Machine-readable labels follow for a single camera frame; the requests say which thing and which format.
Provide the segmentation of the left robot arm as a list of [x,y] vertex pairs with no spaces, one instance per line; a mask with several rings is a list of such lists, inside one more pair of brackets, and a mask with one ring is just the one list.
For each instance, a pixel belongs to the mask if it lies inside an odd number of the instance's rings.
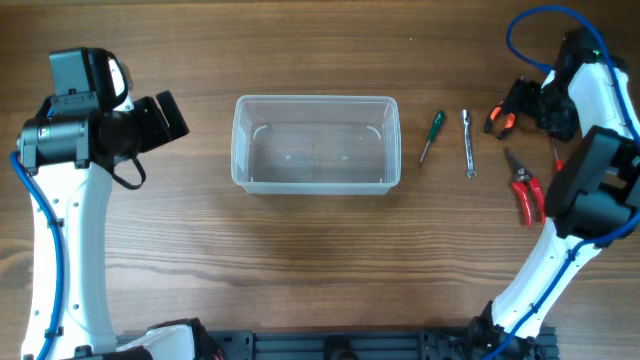
[[54,92],[28,120],[10,156],[34,220],[31,313],[25,359],[220,359],[195,318],[151,326],[119,344],[106,296],[105,224],[120,182],[136,163],[188,133],[169,92],[133,99],[124,64],[103,48],[52,52]]

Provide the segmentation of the green handled screwdriver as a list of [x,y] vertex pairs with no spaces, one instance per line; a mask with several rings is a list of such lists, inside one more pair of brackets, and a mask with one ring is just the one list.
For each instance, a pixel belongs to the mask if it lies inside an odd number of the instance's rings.
[[442,125],[443,125],[445,120],[446,120],[445,112],[442,111],[442,110],[439,110],[435,114],[435,116],[433,118],[433,121],[432,121],[432,124],[431,124],[431,128],[429,129],[429,133],[428,133],[427,138],[426,138],[426,143],[425,143],[425,146],[423,148],[423,151],[422,151],[422,154],[421,154],[421,157],[420,157],[420,160],[419,160],[419,164],[420,165],[422,165],[424,163],[424,159],[425,159],[426,154],[428,152],[429,146],[435,140],[435,138],[437,137],[437,135],[438,135],[438,133],[439,133],[439,131],[440,131],[440,129],[441,129],[441,127],[442,127]]

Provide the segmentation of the orange black needle-nose pliers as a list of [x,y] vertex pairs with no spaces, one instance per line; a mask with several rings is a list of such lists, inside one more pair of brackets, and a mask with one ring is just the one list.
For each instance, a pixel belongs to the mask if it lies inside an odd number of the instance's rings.
[[494,134],[497,140],[504,140],[515,127],[516,112],[511,103],[499,102],[487,115],[483,131]]

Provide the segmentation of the clear plastic container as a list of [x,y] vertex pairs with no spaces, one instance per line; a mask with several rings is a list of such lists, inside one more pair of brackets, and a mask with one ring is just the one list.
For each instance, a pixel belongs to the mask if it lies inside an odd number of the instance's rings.
[[244,95],[231,177],[261,195],[384,195],[401,179],[399,108],[388,96]]

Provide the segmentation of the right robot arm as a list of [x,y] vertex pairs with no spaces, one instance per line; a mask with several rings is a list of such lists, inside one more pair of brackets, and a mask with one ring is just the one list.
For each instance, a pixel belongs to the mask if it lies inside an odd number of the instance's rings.
[[571,280],[639,222],[639,122],[627,92],[626,65],[609,55],[602,35],[584,25],[564,35],[543,83],[517,80],[490,113],[533,118],[552,138],[582,141],[557,169],[548,189],[540,187],[512,153],[512,188],[525,222],[532,223],[533,195],[544,225],[540,238],[511,284],[487,303],[467,328],[466,359],[550,359],[543,320]]

